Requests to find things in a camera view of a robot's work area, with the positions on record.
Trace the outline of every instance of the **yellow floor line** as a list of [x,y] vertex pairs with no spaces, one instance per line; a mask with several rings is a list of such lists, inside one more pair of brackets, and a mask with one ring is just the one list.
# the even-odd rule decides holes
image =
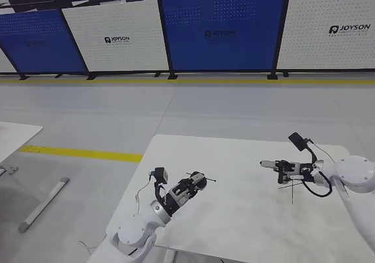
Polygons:
[[122,162],[141,162],[143,155],[136,155],[133,153],[113,153],[113,152],[101,152],[101,151],[90,151],[82,149],[69,149],[69,148],[56,148],[56,147],[44,147],[27,145],[21,148],[21,152],[24,153],[41,153],[45,155],[63,155],[81,158],[94,158],[102,160],[119,160]]
[[311,84],[311,85],[375,85],[375,80],[255,80],[255,79],[190,79],[180,78],[167,80],[166,78],[149,79],[97,79],[97,80],[67,80],[67,79],[27,79],[21,80],[0,80],[0,84]]

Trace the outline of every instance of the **gray floor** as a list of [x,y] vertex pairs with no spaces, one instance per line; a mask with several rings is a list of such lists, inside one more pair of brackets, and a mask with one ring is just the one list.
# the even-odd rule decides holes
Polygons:
[[[374,85],[0,84],[0,121],[44,126],[30,144],[51,147],[141,154],[157,133],[287,141],[299,132],[375,160]],[[11,162],[20,170],[0,179],[1,263],[85,262],[89,254],[78,241],[101,242],[137,167],[30,153],[15,153]],[[18,234],[62,176],[70,184]]]

